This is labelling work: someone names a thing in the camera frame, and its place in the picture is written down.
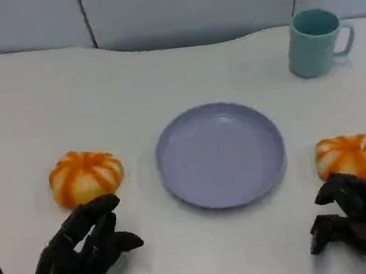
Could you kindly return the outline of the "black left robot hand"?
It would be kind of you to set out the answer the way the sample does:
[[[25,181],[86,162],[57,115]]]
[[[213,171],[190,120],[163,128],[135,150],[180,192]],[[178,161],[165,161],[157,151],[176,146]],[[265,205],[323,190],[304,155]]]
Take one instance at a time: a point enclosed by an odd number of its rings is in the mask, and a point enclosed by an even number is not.
[[[106,194],[75,208],[42,251],[35,274],[107,274],[122,254],[143,246],[138,235],[115,230],[119,203]]]

